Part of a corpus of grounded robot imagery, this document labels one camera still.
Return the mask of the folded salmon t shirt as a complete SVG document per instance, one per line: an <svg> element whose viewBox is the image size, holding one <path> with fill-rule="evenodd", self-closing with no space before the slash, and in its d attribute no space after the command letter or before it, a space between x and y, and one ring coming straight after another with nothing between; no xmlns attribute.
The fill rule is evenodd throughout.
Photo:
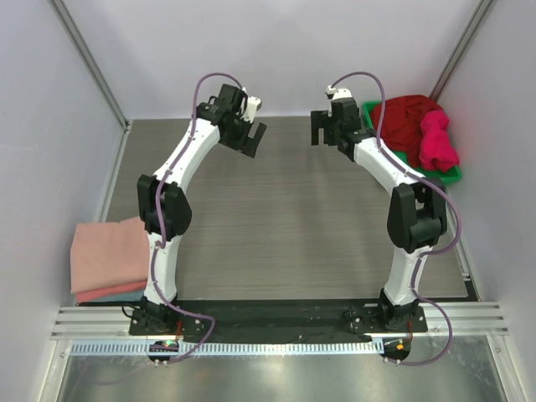
<svg viewBox="0 0 536 402"><path fill-rule="evenodd" d="M96 299L106 296L115 296L123 293L140 291L145 289L146 284L146 281L134 281L122 285L102 287L90 291L80 291L76 293L76 301L78 303L92 302Z"/></svg>

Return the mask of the folded light blue t shirt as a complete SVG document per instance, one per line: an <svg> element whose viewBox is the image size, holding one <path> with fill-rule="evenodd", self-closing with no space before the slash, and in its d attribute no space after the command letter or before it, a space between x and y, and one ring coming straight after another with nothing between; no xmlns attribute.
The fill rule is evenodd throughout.
<svg viewBox="0 0 536 402"><path fill-rule="evenodd" d="M131 291L121 294L103 296L99 302L139 302L143 297L143 291Z"/></svg>

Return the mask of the left aluminium frame post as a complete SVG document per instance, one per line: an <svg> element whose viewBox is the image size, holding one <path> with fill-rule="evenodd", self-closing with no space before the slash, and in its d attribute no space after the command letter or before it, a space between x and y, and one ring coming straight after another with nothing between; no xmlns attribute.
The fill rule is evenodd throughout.
<svg viewBox="0 0 536 402"><path fill-rule="evenodd" d="M99 92L109 106L113 116L118 121L121 129L125 131L129 127L129 120L126 118L116 97L114 96L105 76L101 72L93 54L86 43L83 34L79 30L71 12L62 0L50 0L49 5L54 10L58 20L68 34L70 41L75 47L76 52L84 63L90 77L95 82Z"/></svg>

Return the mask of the dark red t shirt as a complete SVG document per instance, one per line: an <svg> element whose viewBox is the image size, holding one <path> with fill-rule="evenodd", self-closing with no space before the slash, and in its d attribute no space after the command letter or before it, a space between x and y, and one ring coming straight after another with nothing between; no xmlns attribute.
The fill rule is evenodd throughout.
<svg viewBox="0 0 536 402"><path fill-rule="evenodd" d="M406 95L387 100L380 136L393 152L403 152L412 168L419 168L420 143L423 133L420 123L431 111L441 111L432 99L424 95Z"/></svg>

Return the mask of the folded light pink t shirt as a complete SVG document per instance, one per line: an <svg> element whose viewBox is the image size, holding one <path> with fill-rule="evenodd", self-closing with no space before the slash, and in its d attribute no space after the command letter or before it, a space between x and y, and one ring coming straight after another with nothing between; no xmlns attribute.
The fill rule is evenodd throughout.
<svg viewBox="0 0 536 402"><path fill-rule="evenodd" d="M70 248L71 292L147 281L149 242L138 218L78 224Z"/></svg>

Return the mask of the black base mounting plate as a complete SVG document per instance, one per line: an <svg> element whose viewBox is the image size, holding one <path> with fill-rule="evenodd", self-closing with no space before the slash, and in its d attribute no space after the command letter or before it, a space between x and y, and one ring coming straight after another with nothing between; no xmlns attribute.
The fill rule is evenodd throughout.
<svg viewBox="0 0 536 402"><path fill-rule="evenodd" d="M288 335L292 330L317 328L328 335L348 333L412 332L428 330L424 310L417 301L407 306L392 307L374 299L311 299L311 300L200 300L175 301L177 312L163 304L154 304L145 297L137 304L128 304L131 335L182 334L197 336L209 318L216 321L214 335L221 338L252 335Z"/></svg>

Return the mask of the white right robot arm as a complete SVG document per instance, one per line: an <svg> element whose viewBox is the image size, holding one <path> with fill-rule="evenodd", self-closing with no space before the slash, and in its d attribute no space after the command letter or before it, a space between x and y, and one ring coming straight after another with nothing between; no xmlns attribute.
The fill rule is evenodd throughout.
<svg viewBox="0 0 536 402"><path fill-rule="evenodd" d="M356 100L347 90L327 97L325 111L311 112L311 143L335 146L370 173L390 196L387 231L394 245L389 278L381 289L376 319L385 331L401 332L417 313L422 269L446 232L446 201L415 171L395 161L372 128L363 128Z"/></svg>

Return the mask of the aluminium frame post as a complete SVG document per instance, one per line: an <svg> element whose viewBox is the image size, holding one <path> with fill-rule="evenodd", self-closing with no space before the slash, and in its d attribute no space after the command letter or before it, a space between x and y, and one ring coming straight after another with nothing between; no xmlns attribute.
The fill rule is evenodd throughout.
<svg viewBox="0 0 536 402"><path fill-rule="evenodd" d="M480 0L473 10L470 18L467 21L465 28L462 30L455 47L451 51L449 58L446 61L429 97L438 101L441 98L445 88L460 66L473 40L477 36L480 28L486 22L489 14L496 5L497 0Z"/></svg>
<svg viewBox="0 0 536 402"><path fill-rule="evenodd" d="M83 34L79 30L71 12L62 0L50 0L49 5L54 10L58 20L68 34L70 41L75 47L76 52L84 63L90 77L95 82L99 92L109 106L113 116L118 121L121 129L125 131L129 127L129 120L126 118L116 97L114 96L105 76L101 72L93 54L86 43Z"/></svg>

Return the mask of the aluminium extrusion rail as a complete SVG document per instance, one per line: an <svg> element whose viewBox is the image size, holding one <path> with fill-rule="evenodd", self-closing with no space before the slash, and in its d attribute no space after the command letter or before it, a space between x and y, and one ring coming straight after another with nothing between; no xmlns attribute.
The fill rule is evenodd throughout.
<svg viewBox="0 0 536 402"><path fill-rule="evenodd" d="M445 302L455 336L504 336L508 326L496 302ZM119 307L61 307L50 335L52 340L126 338L130 327Z"/></svg>

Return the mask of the hot pink t shirt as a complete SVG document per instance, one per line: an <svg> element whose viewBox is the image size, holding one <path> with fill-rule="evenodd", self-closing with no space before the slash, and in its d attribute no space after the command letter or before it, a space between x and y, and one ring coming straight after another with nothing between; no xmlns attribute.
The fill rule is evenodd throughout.
<svg viewBox="0 0 536 402"><path fill-rule="evenodd" d="M449 118L443 110L428 112L420 123L422 140L419 159L421 166L428 171L446 173L458 166L460 159L451 145L447 132Z"/></svg>

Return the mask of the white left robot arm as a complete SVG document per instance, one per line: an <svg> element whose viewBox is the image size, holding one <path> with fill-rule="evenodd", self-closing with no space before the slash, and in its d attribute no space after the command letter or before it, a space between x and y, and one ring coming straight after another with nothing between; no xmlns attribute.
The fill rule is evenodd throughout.
<svg viewBox="0 0 536 402"><path fill-rule="evenodd" d="M166 162L137 180L139 217L149 240L147 285L131 315L131 335L166 335L182 316L173 308L177 297L178 249L192 222L187 189L209 152L218 144L254 157L266 126L255 124L262 106L244 88L224 84L206 102L194 102L183 139Z"/></svg>

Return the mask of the green plastic tray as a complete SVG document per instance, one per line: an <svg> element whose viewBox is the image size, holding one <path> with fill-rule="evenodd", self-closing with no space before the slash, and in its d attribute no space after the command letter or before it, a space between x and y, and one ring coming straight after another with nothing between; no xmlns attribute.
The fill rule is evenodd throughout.
<svg viewBox="0 0 536 402"><path fill-rule="evenodd" d="M375 128L375 125L373 124L371 120L371 113L374 110L374 108L380 104L381 104L380 100L371 100L371 101L365 101L360 106L363 126ZM435 170L435 171L425 170L422 167L418 167L418 168L416 167L415 171L424 174L427 178L440 178L444 182L445 185L449 185L456 181L459 181L461 180L461 177L462 177L461 169L459 166L454 166L444 173L439 170Z"/></svg>

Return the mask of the right aluminium frame post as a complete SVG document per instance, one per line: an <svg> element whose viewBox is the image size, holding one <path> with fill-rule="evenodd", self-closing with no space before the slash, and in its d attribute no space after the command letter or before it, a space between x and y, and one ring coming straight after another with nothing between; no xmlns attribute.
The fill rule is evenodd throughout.
<svg viewBox="0 0 536 402"><path fill-rule="evenodd" d="M462 30L455 47L451 51L449 58L446 61L429 97L438 101L441 98L445 88L460 66L473 40L477 36L480 28L486 22L489 14L496 5L497 0L480 0L473 10L470 18L467 21L465 28Z"/></svg>

